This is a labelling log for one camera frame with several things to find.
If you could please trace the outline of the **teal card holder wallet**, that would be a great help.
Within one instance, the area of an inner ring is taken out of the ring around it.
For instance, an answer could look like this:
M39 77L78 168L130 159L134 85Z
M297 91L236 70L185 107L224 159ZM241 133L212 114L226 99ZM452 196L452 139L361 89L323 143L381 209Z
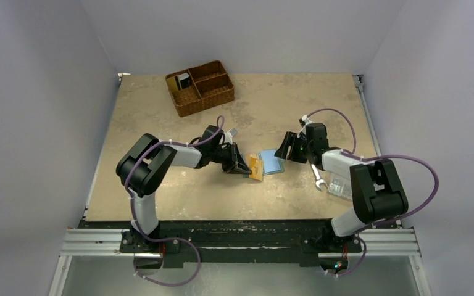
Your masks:
M284 166L281 159L274 156L275 149L262 150L258 153L249 153L244 155L246 165L249 167L251 157L259 158L264 163L264 176L274 175L284 172Z

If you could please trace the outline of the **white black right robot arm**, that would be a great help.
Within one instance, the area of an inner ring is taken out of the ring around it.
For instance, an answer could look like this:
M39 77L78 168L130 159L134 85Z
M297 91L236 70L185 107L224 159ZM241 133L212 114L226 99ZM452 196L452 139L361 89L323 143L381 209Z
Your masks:
M275 156L297 163L309 163L318 189L321 171L334 173L351 186L352 207L328 220L319 242L336 251L362 228L407 213L409 203L396 167L391 160L362 160L339 147L332 147L323 123L306 124L299 133L286 132Z

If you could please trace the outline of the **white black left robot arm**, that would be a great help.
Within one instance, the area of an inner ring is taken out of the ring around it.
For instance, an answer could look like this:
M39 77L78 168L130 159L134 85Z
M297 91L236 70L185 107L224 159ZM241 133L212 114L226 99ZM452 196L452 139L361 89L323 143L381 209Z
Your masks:
M128 192L131 225L139 232L135 244L142 251L152 252L159 243L180 240L160 237L158 231L155 195L169 168L201 169L210 163L220 164L226 174L251 174L237 143L226 141L222 128L214 125L193 143L161 141L146 133L119 161L115 172Z

